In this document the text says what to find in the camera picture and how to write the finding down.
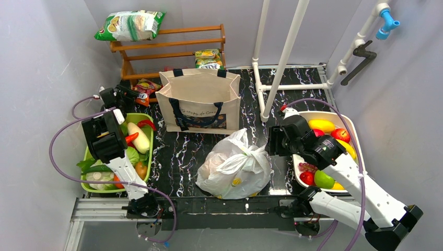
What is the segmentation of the orange red snack bag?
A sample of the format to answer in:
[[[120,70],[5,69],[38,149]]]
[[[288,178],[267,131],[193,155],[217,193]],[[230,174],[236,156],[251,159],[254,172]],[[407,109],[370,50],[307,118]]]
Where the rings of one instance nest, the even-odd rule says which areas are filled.
[[[138,92],[138,96],[135,99],[135,102],[148,107],[151,94],[154,94],[160,89],[162,89],[161,84],[154,83],[153,81],[145,78],[140,79],[138,83],[132,87],[132,90]]]

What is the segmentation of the white plastic grocery bag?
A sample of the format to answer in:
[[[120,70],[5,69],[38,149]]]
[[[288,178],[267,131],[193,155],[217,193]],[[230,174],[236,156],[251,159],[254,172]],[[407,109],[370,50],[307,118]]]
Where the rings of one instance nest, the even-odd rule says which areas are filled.
[[[218,199],[256,196],[271,179],[265,147],[251,145],[246,128],[219,141],[197,170],[196,185]]]

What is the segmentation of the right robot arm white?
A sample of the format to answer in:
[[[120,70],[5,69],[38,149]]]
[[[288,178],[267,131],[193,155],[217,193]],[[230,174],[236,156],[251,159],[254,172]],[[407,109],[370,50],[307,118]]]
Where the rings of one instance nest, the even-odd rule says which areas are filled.
[[[337,199],[317,186],[309,186],[288,206],[289,211],[327,215],[364,234],[376,250],[396,250],[423,216],[416,205],[407,206],[390,196],[359,166],[345,147],[330,135],[316,136],[301,115],[286,116],[282,125],[269,128],[265,147],[271,155],[298,155],[341,184],[360,203]]]

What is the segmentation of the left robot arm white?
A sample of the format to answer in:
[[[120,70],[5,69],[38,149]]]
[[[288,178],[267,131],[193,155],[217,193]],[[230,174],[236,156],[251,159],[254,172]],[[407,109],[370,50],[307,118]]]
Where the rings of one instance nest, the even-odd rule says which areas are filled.
[[[145,188],[151,142],[137,124],[126,120],[127,109],[137,96],[125,86],[102,87],[93,96],[103,101],[103,114],[81,122],[91,158],[77,165],[92,189],[124,189],[129,199],[124,210],[154,218],[160,207],[155,195]]]

